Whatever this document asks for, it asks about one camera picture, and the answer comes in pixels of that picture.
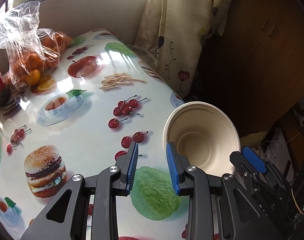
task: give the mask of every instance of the blue ridged pad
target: blue ridged pad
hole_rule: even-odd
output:
[[[171,181],[172,181],[172,187],[176,195],[180,192],[180,186],[179,186],[179,173],[176,169],[175,161],[173,158],[173,153],[171,151],[170,144],[167,143],[166,145],[166,159],[168,161]]]
[[[243,157],[257,170],[257,172],[266,173],[268,170],[262,159],[250,148],[242,148]]]
[[[134,182],[134,176],[135,176],[135,172],[136,172],[137,159],[138,159],[138,144],[135,143],[134,148],[133,148],[133,154],[132,154],[131,162],[130,162],[130,165],[128,167],[127,179],[126,179],[126,190],[127,190],[128,194],[130,194],[130,191],[133,188],[133,182]]]

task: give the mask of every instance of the tea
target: tea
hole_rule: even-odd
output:
[[[0,201],[0,210],[4,213],[7,211],[7,204],[4,201]]]
[[[62,104],[64,104],[65,102],[66,102],[65,97],[56,98],[55,100],[48,103],[48,105],[45,107],[45,110],[47,110],[47,111],[54,110],[54,109],[58,108],[59,106],[61,106]]]

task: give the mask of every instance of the wall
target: wall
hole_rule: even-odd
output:
[[[134,44],[147,0],[44,0],[40,28],[76,37],[94,28],[106,28],[124,43]],[[0,70],[8,70],[5,50],[0,50]]]

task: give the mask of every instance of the bag of oranges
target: bag of oranges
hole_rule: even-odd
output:
[[[39,5],[38,1],[23,3],[0,15],[0,49],[7,51],[7,76],[16,88],[36,85],[56,68],[72,41],[62,32],[37,29]]]

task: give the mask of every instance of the hamburger print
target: hamburger print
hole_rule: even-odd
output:
[[[67,182],[64,161],[54,145],[31,152],[24,161],[24,170],[27,184],[36,197],[52,197]]]

